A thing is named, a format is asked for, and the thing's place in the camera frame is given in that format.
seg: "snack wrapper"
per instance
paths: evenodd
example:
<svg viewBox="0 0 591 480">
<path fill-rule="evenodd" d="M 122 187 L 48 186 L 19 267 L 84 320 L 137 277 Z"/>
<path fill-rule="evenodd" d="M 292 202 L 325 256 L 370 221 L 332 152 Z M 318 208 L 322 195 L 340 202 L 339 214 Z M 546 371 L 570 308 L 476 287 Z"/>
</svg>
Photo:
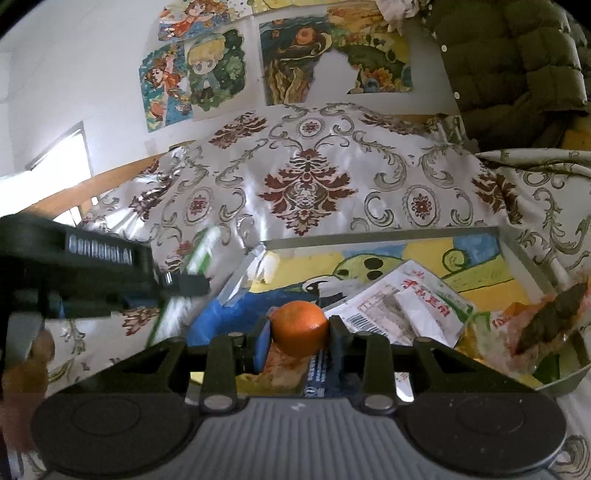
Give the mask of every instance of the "snack wrapper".
<svg viewBox="0 0 591 480">
<path fill-rule="evenodd" d="M 468 342 L 458 350 L 518 378 L 531 375 L 569 336 L 590 323 L 591 280 L 535 305 L 514 303 L 504 312 L 474 314 L 467 325 Z"/>
</svg>

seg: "painted picture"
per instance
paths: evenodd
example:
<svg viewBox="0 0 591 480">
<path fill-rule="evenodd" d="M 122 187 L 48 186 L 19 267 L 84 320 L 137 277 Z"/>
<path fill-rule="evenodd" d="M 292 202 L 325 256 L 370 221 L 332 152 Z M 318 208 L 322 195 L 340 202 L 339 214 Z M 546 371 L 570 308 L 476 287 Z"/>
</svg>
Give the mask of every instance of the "painted picture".
<svg viewBox="0 0 591 480">
<path fill-rule="evenodd" d="M 190 102 L 204 112 L 219 107 L 246 85 L 246 64 L 236 28 L 199 39 L 187 53 Z"/>
<path fill-rule="evenodd" d="M 152 52 L 139 68 L 148 131 L 193 117 L 183 43 Z"/>
<path fill-rule="evenodd" d="M 305 7 L 306 5 L 324 5 L 335 4 L 342 0 L 248 0 L 252 6 L 252 11 L 256 14 L 266 12 L 271 9 L 291 7 Z"/>
<path fill-rule="evenodd" d="M 284 18 L 259 30 L 267 105 L 304 102 L 314 67 L 332 46 L 328 18 Z"/>
<path fill-rule="evenodd" d="M 388 32 L 375 4 L 330 7 L 328 17 L 334 48 L 358 71 L 349 93 L 412 90 L 408 44 L 397 31 Z"/>
<path fill-rule="evenodd" d="M 176 0 L 160 13 L 158 38 L 162 41 L 195 38 L 238 18 L 227 0 Z"/>
</svg>

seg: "green quilted jacket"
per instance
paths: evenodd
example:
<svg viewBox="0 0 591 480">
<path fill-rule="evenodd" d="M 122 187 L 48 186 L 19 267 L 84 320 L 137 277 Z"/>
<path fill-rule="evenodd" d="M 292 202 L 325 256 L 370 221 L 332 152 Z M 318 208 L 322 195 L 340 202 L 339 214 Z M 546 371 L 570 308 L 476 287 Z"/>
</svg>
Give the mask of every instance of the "green quilted jacket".
<svg viewBox="0 0 591 480">
<path fill-rule="evenodd" d="M 587 41 L 550 0 L 436 0 L 424 22 L 481 150 L 554 146 L 585 109 Z"/>
</svg>

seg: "red damask motif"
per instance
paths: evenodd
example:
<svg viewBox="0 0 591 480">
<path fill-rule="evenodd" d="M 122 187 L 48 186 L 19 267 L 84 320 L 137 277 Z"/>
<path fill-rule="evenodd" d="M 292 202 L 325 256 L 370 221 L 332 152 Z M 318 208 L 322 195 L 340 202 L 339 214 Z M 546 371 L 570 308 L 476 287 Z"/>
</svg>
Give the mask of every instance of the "red damask motif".
<svg viewBox="0 0 591 480">
<path fill-rule="evenodd" d="M 307 122 L 301 126 L 301 129 L 307 134 L 316 132 L 320 128 L 320 125 L 316 122 Z"/>
<path fill-rule="evenodd" d="M 148 167 L 143 169 L 138 176 L 151 175 L 152 173 L 156 173 L 158 171 L 159 166 L 160 166 L 160 159 L 157 158 Z"/>
<path fill-rule="evenodd" d="M 266 118 L 255 116 L 255 112 L 246 112 L 215 132 L 215 137 L 209 143 L 219 148 L 228 148 L 241 138 L 251 137 L 266 127 Z"/>
<path fill-rule="evenodd" d="M 205 207 L 207 207 L 207 199 L 203 195 L 199 195 L 191 202 L 189 211 L 191 211 L 191 215 L 197 215 L 198 213 L 201 213 Z"/>
<path fill-rule="evenodd" d="M 144 325 L 147 325 L 150 320 L 158 315 L 158 309 L 139 308 L 124 312 L 125 318 L 122 327 L 127 328 L 125 336 L 129 337 L 138 333 Z"/>
<path fill-rule="evenodd" d="M 187 255 L 193 252 L 194 245 L 189 240 L 181 242 L 178 248 L 174 251 L 173 255 L 170 255 L 165 261 L 166 269 L 169 272 L 178 270 L 183 264 L 183 261 Z"/>
<path fill-rule="evenodd" d="M 129 204 L 129 208 L 133 209 L 142 220 L 149 220 L 150 210 L 162 202 L 164 195 L 172 185 L 173 179 L 166 177 L 158 187 L 135 195 Z"/>
<path fill-rule="evenodd" d="M 272 212 L 277 218 L 286 220 L 287 228 L 303 236 L 311 227 L 318 226 L 320 219 L 336 212 L 334 200 L 355 193 L 344 188 L 350 181 L 346 173 L 337 176 L 336 168 L 330 166 L 326 157 L 309 148 L 296 154 L 277 177 L 269 173 L 265 185 L 273 191 L 259 197 L 273 202 Z"/>
<path fill-rule="evenodd" d="M 429 215 L 429 213 L 431 213 L 431 210 L 433 210 L 433 205 L 431 204 L 429 197 L 419 193 L 415 198 L 413 198 L 411 210 L 416 216 L 424 220 Z"/>
<path fill-rule="evenodd" d="M 366 113 L 361 121 L 365 125 L 375 125 L 376 127 L 385 128 L 389 132 L 409 135 L 419 134 L 420 130 L 411 122 L 406 122 L 390 115 L 380 115 L 378 113 Z"/>
<path fill-rule="evenodd" d="M 481 173 L 472 179 L 472 184 L 478 188 L 476 194 L 491 206 L 494 213 L 506 209 L 509 221 L 521 225 L 523 216 L 519 211 L 517 194 L 514 192 L 515 184 L 508 181 L 505 176 L 495 175 L 491 171 Z"/>
</svg>

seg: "barcode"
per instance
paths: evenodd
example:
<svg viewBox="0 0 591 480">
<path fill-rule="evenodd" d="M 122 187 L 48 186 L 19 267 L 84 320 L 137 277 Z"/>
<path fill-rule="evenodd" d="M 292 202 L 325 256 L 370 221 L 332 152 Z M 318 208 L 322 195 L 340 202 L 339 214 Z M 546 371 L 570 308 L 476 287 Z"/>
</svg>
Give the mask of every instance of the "barcode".
<svg viewBox="0 0 591 480">
<path fill-rule="evenodd" d="M 349 317 L 345 320 L 345 323 L 349 323 L 357 330 L 361 330 L 363 332 L 379 333 L 380 335 L 386 335 L 386 332 L 376 327 L 367 318 L 360 314 Z"/>
</svg>

